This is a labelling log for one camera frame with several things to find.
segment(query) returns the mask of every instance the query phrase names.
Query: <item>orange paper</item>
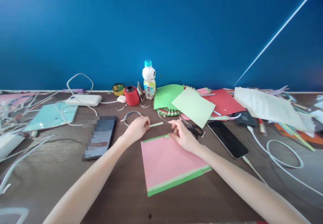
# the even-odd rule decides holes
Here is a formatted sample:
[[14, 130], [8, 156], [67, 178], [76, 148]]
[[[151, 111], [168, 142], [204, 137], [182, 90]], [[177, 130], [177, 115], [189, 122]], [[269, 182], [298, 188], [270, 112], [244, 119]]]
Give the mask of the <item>orange paper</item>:
[[[275, 126], [283, 136], [297, 139], [297, 137], [295, 135], [289, 135], [284, 130], [284, 128], [282, 128], [279, 124], [275, 123]], [[316, 133], [315, 133], [315, 136], [313, 138], [310, 137], [309, 135], [305, 134], [304, 132], [297, 131], [297, 133], [300, 135], [301, 138], [303, 138], [307, 142], [317, 143], [317, 144], [323, 145], [323, 139], [319, 135], [317, 135]]]

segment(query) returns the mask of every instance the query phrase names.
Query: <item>thread spool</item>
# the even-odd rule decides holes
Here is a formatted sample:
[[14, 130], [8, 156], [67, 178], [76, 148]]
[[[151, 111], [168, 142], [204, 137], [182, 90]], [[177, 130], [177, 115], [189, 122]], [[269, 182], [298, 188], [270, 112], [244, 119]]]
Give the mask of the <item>thread spool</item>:
[[136, 106], [140, 103], [140, 99], [139, 99], [139, 95], [136, 87], [128, 86], [124, 91], [124, 95], [128, 105]]

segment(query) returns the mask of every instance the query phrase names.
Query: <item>light blue paper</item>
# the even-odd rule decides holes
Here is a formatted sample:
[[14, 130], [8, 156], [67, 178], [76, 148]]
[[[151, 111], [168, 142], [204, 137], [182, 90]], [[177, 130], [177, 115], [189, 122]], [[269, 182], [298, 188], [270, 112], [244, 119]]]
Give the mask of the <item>light blue paper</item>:
[[[68, 107], [64, 109], [64, 118], [70, 123], [73, 122], [77, 106], [67, 105], [64, 102], [57, 103], [59, 110], [64, 107]], [[36, 117], [26, 126], [24, 132], [65, 125], [66, 122], [63, 120], [59, 110], [56, 109], [55, 104], [43, 106]]]

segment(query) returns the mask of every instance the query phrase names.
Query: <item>desk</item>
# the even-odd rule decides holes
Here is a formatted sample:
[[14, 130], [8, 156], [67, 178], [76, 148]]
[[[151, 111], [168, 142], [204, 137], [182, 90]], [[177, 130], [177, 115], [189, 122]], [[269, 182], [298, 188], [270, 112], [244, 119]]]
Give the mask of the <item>desk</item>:
[[[104, 102], [113, 101], [116, 98], [113, 94], [95, 94], [101, 94]], [[67, 99], [69, 96], [59, 93], [46, 104]], [[307, 94], [296, 97], [304, 105], [311, 106], [315, 96]], [[118, 117], [113, 143], [126, 130], [127, 126], [120, 120], [130, 111], [139, 111], [142, 115], [149, 116], [152, 124], [161, 121], [153, 109], [152, 102], [148, 108], [126, 106], [122, 111], [116, 111], [115, 107], [120, 109], [123, 106], [120, 103], [112, 103], [95, 107], [100, 116]], [[136, 114], [131, 114], [127, 117], [127, 121], [131, 122], [135, 117], [137, 117]], [[93, 118], [92, 110], [79, 107], [75, 123], [85, 123], [86, 120]], [[178, 117], [169, 116], [165, 119], [178, 119]], [[249, 149], [248, 159], [269, 186], [286, 198], [311, 223], [321, 223], [323, 197], [302, 186], [272, 163], [246, 128], [236, 126], [234, 121], [227, 121], [225, 125]], [[266, 123], [266, 128], [268, 131], [266, 137], [261, 135], [259, 127], [254, 129], [259, 141], [265, 145], [268, 140], [276, 139], [291, 146], [303, 159], [305, 166], [303, 169], [288, 171], [323, 192], [323, 150], [311, 152], [296, 140], [281, 136], [274, 125]], [[206, 133], [203, 138], [199, 138], [200, 143], [257, 178], [242, 159], [234, 160], [230, 157], [207, 126], [204, 127], [204, 131]], [[171, 126], [168, 124], [152, 127], [142, 140], [169, 132], [171, 132]], [[16, 167], [9, 179], [10, 188], [0, 196], [0, 208], [26, 207], [29, 209], [25, 224], [41, 223], [65, 192], [95, 162], [95, 160], [82, 162], [81, 157], [84, 143], [89, 136], [89, 129], [80, 126], [60, 126], [41, 131], [35, 142], [51, 134], [56, 136]], [[13, 153], [28, 147], [32, 142], [32, 140], [23, 141]], [[284, 162], [297, 164], [293, 154], [283, 146], [273, 143], [271, 151]], [[4, 178], [6, 170], [14, 160], [0, 164], [1, 179]], [[141, 146], [140, 141], [137, 141], [121, 156], [82, 223], [210, 223], [261, 220], [262, 218], [215, 171], [148, 198]]]

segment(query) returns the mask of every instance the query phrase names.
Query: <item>plastic bottle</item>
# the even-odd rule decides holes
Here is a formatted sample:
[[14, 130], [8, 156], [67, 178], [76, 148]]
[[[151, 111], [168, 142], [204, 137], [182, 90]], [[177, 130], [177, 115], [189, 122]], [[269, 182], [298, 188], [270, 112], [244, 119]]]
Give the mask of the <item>plastic bottle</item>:
[[146, 99], [152, 100], [156, 94], [156, 71], [152, 67], [150, 60], [145, 61], [145, 68], [142, 70], [142, 77], [144, 78], [144, 88]]

